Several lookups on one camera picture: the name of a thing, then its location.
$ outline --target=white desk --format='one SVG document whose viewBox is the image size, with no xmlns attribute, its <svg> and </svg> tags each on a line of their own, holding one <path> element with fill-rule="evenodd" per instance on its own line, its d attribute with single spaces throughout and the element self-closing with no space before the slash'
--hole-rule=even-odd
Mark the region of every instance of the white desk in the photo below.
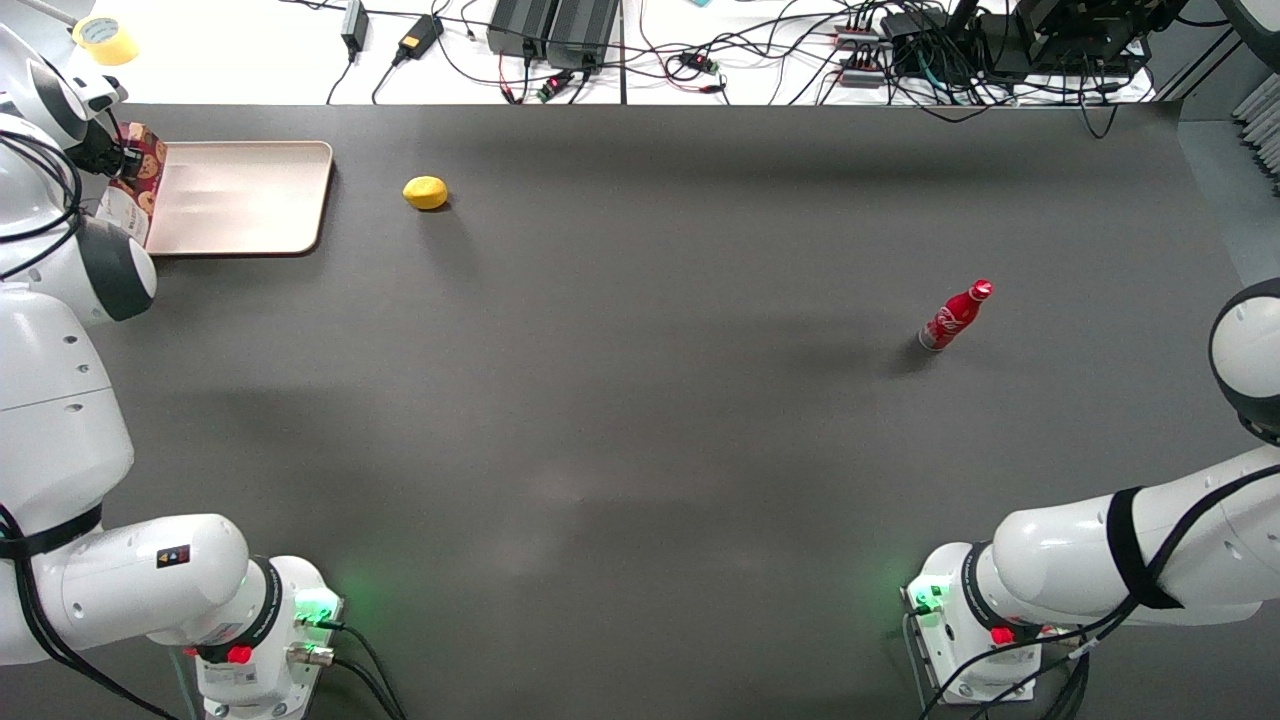
<svg viewBox="0 0 1280 720">
<path fill-rule="evenodd" d="M 330 0 L 344 5 L 344 0 Z M 448 60 L 472 77 L 495 81 L 498 58 L 489 51 L 484 23 L 493 14 L 495 0 L 476 0 L 466 12 L 474 26 L 476 40 L 465 35 L 458 22 L 445 22 L 445 33 L 425 58 L 407 61 L 397 68 L 378 94 L 379 104 L 502 104 L 497 87 L 475 83 L 453 69 Z M 625 23 L 626 45 L 645 49 L 640 32 L 641 6 L 644 31 L 655 45 L 664 42 L 704 42 L 724 31 L 736 31 L 771 20 L 786 5 L 785 0 L 712 0 L 699 8 L 689 0 L 622 0 L 618 23 Z M 1005 12 L 1005 0 L 986 0 L 993 12 Z M 435 0 L 436 12 L 445 18 L 460 17 L 463 0 Z M 429 13 L 426 0 L 367 0 L 366 8 L 404 13 Z M 829 13 L 841 8 L 832 0 L 799 0 L 787 15 Z M 141 47 L 138 58 L 125 65 L 99 69 L 115 74 L 129 90 L 132 101 L 156 104 L 265 104 L 265 105 L 316 105 L 323 104 L 330 86 L 347 63 L 346 49 L 338 38 L 342 12 L 332 9 L 311 10 L 303 5 L 275 0 L 99 0 L 95 13 L 111 14 L 122 19 Z M 396 44 L 412 24 L 411 18 L 371 15 L 366 50 L 346 79 L 334 92 L 334 104 L 369 104 L 370 94 L 387 70 L 396 51 Z M 776 45 L 790 46 L 815 19 L 782 23 L 776 35 Z M 755 31 L 753 40 L 764 41 L 769 28 Z M 621 42 L 622 33 L 614 31 L 613 42 Z M 831 54 L 829 37 L 813 36 L 801 49 L 813 58 L 794 54 L 782 67 L 782 83 L 777 102 L 795 97 L 814 73 L 823 65 L 822 58 Z M 836 59 L 846 56 L 838 53 Z M 616 60 L 618 50 L 609 53 Z M 777 60 L 762 60 L 740 49 L 719 50 L 713 54 L 728 81 L 728 99 L 735 105 L 764 105 L 774 95 L 780 77 Z M 73 54 L 76 65 L 90 64 L 82 51 Z M 658 60 L 652 54 L 636 56 L 628 53 L 628 70 L 660 73 Z M 535 63 L 534 77 L 552 74 L 545 63 Z M 520 92 L 522 65 L 518 59 L 506 61 L 507 81 Z M 714 82 L 709 76 L 705 83 Z M 617 104 L 620 101 L 617 69 L 607 69 L 591 78 L 577 102 Z M 919 82 L 919 96 L 897 94 L 895 104 L 928 102 L 928 85 Z M 1053 86 L 1066 83 L 1074 88 L 1078 81 L 1053 78 Z M 797 104 L 813 104 L 817 82 L 800 97 Z M 540 82 L 531 83 L 530 96 Z M 1108 96 L 1116 102 L 1132 102 L 1151 95 L 1151 82 L 1142 73 L 1128 87 Z M 627 72 L 627 101 L 634 105 L 717 105 L 723 100 L 717 95 L 699 95 L 672 87 L 664 79 L 649 78 Z M 872 104 L 884 105 L 887 90 L 836 88 L 827 99 L 828 105 Z M 1053 101 L 1052 94 L 1036 92 L 1021 97 L 1020 104 Z M 561 96 L 557 104 L 567 97 Z"/>
</svg>

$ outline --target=power adapter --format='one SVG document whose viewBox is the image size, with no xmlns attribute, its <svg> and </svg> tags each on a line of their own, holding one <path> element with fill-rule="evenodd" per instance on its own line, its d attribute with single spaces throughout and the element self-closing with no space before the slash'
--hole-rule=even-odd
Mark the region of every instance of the power adapter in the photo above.
<svg viewBox="0 0 1280 720">
<path fill-rule="evenodd" d="M 392 64 L 401 64 L 406 59 L 417 60 L 426 51 L 435 45 L 440 35 L 444 33 L 444 23 L 440 18 L 434 15 L 422 15 L 413 23 L 413 27 L 408 28 L 404 37 L 399 41 L 399 47 L 396 49 L 396 60 Z"/>
<path fill-rule="evenodd" d="M 369 32 L 369 13 L 360 0 L 351 0 L 347 14 L 342 17 L 342 42 L 347 46 L 347 58 L 356 59 L 365 50 L 365 35 Z"/>
</svg>

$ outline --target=robot arm strap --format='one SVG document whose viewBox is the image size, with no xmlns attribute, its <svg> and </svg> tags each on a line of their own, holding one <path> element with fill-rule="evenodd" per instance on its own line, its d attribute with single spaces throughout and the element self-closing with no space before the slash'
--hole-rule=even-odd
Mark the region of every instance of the robot arm strap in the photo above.
<svg viewBox="0 0 1280 720">
<path fill-rule="evenodd" d="M 1133 525 L 1133 498 L 1142 489 L 1142 486 L 1132 487 L 1111 496 L 1111 506 L 1107 509 L 1107 547 L 1111 548 L 1111 560 L 1129 588 L 1129 594 L 1142 605 L 1155 610 L 1183 607 L 1183 603 L 1160 587 L 1156 574 L 1142 557 L 1138 530 Z"/>
<path fill-rule="evenodd" d="M 101 521 L 102 503 L 99 502 L 76 518 L 33 536 L 23 536 L 17 527 L 10 527 L 5 530 L 6 537 L 0 538 L 0 560 L 26 560 L 58 550 L 88 533 Z"/>
</svg>

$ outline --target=green led light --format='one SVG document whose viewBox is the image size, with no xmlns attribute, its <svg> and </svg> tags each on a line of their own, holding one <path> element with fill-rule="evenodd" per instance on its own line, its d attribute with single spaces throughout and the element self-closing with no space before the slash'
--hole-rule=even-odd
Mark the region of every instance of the green led light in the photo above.
<svg viewBox="0 0 1280 720">
<path fill-rule="evenodd" d="M 329 588 L 298 591 L 293 598 L 293 615 L 298 620 L 328 620 L 338 611 L 338 596 Z"/>
</svg>

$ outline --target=bottle cap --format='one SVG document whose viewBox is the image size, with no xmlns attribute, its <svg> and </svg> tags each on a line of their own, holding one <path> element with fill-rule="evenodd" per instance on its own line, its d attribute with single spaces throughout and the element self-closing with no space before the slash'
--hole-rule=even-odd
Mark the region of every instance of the bottle cap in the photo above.
<svg viewBox="0 0 1280 720">
<path fill-rule="evenodd" d="M 983 300 L 991 297 L 991 291 L 993 288 L 995 286 L 991 284 L 991 281 L 978 281 L 969 288 L 969 297 L 982 302 Z"/>
</svg>

